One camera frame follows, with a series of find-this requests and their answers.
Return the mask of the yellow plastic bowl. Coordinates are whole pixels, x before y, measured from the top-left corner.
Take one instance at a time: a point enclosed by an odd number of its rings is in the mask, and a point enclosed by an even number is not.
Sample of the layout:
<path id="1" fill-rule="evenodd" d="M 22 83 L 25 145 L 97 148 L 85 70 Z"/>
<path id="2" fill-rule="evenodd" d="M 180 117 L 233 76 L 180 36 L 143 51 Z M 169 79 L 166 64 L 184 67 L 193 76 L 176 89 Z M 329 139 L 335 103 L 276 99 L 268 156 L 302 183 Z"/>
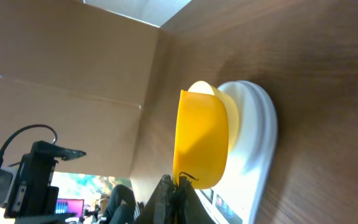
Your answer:
<path id="1" fill-rule="evenodd" d="M 228 127 L 229 127 L 229 144 L 228 151 L 231 152 L 234 149 L 234 145 L 237 141 L 237 135 L 239 131 L 240 117 L 237 106 L 234 100 L 225 92 L 218 90 L 216 87 L 210 85 L 205 81 L 197 81 L 188 89 L 189 92 L 202 93 L 207 95 L 214 95 L 218 97 L 224 104 L 227 111 Z"/>

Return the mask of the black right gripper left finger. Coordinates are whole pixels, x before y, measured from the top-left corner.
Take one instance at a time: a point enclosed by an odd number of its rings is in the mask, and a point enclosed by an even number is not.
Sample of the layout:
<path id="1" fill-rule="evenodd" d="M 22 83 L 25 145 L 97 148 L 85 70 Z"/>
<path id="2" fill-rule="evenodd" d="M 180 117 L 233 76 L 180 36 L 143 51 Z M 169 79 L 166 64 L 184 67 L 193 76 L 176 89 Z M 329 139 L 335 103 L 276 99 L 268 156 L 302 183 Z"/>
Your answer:
<path id="1" fill-rule="evenodd" d="M 172 196 L 175 187 L 169 175 L 163 175 L 158 182 L 143 211 L 135 219 L 135 224 L 172 224 L 175 222 L 175 209 Z"/>

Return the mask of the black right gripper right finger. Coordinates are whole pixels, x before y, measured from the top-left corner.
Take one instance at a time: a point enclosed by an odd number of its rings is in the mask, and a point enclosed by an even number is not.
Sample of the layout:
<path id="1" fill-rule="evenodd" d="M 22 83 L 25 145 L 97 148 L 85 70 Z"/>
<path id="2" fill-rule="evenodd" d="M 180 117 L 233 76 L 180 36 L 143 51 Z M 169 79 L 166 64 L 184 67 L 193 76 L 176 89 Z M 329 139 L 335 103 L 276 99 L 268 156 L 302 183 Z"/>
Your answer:
<path id="1" fill-rule="evenodd" d="M 179 178 L 177 223 L 215 224 L 197 196 L 191 182 L 182 176 Z"/>

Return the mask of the small yellow scoop bowl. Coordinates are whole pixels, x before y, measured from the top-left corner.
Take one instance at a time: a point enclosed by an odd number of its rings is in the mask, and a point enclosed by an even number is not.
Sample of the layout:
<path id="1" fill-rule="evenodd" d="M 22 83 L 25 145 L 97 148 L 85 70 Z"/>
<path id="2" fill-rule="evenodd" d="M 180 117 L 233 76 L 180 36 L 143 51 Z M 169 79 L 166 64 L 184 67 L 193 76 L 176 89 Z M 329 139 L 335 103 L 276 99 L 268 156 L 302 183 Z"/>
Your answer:
<path id="1" fill-rule="evenodd" d="M 227 112 L 214 95 L 182 90 L 178 103 L 173 182 L 181 176 L 194 189 L 209 189 L 222 178 L 229 142 Z"/>

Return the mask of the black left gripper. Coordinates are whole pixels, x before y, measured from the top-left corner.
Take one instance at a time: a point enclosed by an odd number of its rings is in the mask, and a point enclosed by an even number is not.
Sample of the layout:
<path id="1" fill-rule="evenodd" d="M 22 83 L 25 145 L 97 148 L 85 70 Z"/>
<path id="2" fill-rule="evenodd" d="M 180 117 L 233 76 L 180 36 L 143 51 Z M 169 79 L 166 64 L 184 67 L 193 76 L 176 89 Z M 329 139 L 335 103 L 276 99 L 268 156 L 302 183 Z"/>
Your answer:
<path id="1" fill-rule="evenodd" d="M 58 159 L 70 161 L 85 155 L 45 141 L 34 142 L 31 151 L 22 157 L 4 217 L 16 223 L 64 223 L 74 217 L 75 212 L 55 213 L 59 188 L 51 183 Z"/>

